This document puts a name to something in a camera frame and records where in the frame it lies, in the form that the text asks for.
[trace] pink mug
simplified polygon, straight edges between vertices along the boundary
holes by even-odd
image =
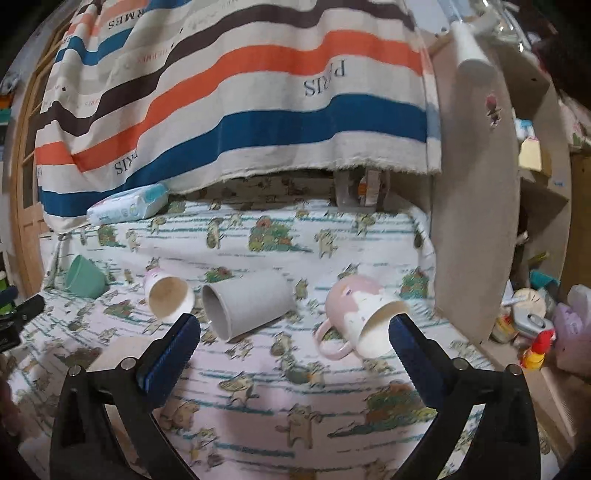
[[[390,319],[408,313],[406,303],[363,275],[350,275],[335,283],[324,309],[328,319],[316,330],[314,340],[319,352],[329,360],[340,360],[353,350],[362,358],[386,355],[392,351],[388,336]],[[331,327],[346,340],[336,352],[328,352],[322,343]]]

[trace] green cup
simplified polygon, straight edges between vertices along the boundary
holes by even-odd
[[[66,275],[66,290],[76,297],[97,299],[108,290],[106,277],[93,262],[78,255]]]

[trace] striped curtain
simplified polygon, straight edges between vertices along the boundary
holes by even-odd
[[[38,122],[55,231],[157,181],[187,193],[299,168],[441,166],[433,70],[402,0],[85,2]]]

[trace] yellow bottle with red cap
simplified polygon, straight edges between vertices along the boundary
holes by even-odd
[[[537,370],[544,363],[544,357],[552,345],[554,330],[544,330],[538,333],[534,343],[531,344],[521,357],[521,366],[527,370]]]

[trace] wet wipes package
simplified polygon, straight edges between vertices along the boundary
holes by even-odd
[[[162,183],[114,193],[87,211],[92,225],[133,222],[156,215],[168,202],[168,188]]]

